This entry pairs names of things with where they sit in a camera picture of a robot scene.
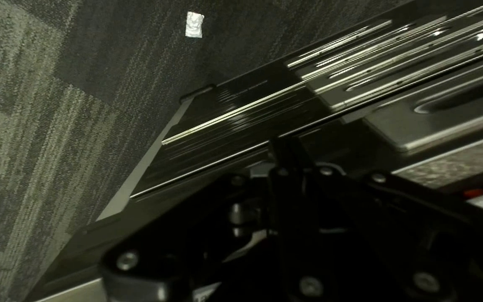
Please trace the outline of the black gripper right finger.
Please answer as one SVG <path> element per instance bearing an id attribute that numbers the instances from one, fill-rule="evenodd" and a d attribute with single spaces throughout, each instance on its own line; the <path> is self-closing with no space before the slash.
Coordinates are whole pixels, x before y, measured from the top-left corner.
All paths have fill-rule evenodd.
<path id="1" fill-rule="evenodd" d="M 483 208 L 275 139 L 268 181 L 293 302 L 483 302 Z"/>

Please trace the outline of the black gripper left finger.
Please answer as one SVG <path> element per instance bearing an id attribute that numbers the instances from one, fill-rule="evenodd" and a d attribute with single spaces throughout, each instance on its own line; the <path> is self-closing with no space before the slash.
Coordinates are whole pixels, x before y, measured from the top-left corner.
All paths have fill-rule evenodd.
<path id="1" fill-rule="evenodd" d="M 266 198 L 263 179 L 219 176 L 125 234 L 98 261 L 109 302 L 189 302 L 263 228 Z"/>

